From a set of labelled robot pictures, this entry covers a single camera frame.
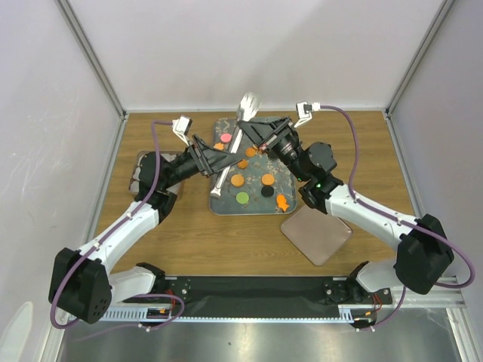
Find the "small orange flower cookie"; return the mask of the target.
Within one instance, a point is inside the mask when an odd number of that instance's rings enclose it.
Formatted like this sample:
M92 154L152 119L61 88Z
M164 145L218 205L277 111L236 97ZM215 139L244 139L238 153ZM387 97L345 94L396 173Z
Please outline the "small orange flower cookie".
M239 163L237 163L239 169L246 169L248 167L248 161L243 159Z

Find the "orange round cookie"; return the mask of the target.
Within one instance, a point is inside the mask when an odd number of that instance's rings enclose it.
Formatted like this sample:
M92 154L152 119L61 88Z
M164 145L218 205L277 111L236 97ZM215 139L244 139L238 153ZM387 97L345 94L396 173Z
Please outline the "orange round cookie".
M239 188L245 184L245 178L241 174L235 174L231 177L230 182L233 186Z
M266 173L262 175L261 181L265 186L271 186L275 182L275 177L270 173Z

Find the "clear box with paper cups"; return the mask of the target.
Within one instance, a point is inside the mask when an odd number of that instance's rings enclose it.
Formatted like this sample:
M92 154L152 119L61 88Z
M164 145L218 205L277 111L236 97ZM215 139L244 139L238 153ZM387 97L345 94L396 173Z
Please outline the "clear box with paper cups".
M139 190L140 190L140 173L141 173L141 164L142 161L146 158L146 156L150 153L150 151L140 151L137 154L137 159L133 167L133 171L131 174L131 178L128 184L128 191L132 195L136 195ZM166 161L173 161L175 157L179 154L179 152L176 151L166 151L166 152L161 152L161 156L166 160ZM181 197L183 194L183 187L184 187L184 181L168 188L169 192L173 192L175 195Z

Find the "brown translucent box lid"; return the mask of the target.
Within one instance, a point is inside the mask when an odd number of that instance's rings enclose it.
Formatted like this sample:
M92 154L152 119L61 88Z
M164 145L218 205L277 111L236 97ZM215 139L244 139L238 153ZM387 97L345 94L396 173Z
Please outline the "brown translucent box lid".
M307 206L281 224L281 233L313 264L325 264L353 235L343 220Z

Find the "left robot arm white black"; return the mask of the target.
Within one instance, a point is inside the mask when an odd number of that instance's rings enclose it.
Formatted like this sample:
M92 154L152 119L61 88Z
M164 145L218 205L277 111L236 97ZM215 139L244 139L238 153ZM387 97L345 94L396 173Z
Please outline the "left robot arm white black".
M51 324L61 309L75 321L93 324L113 303L131 298L161 300L166 293L163 272L146 263L112 273L115 264L145 234L159 226L172 211L177 194L172 188L200 173L210 176L241 160L193 137L183 152L171 160L159 150L148 152L137 165L139 190L127 210L96 238L77 250L63 248L54 259L48 301Z

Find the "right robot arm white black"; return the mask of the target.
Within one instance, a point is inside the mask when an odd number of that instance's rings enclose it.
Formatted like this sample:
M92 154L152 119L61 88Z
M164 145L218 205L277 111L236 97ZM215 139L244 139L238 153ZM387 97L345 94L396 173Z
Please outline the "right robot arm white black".
M347 293L352 301L367 302L384 287L407 287L426 295L454 261L437 218L426 214L418 219L354 192L332 174L337 162L331 146L315 142L303 148L289 117L237 125L261 152L274 153L305 183L299 193L306 206L358 226L395 251L395 259L363 262L351 273L354 280L347 284Z

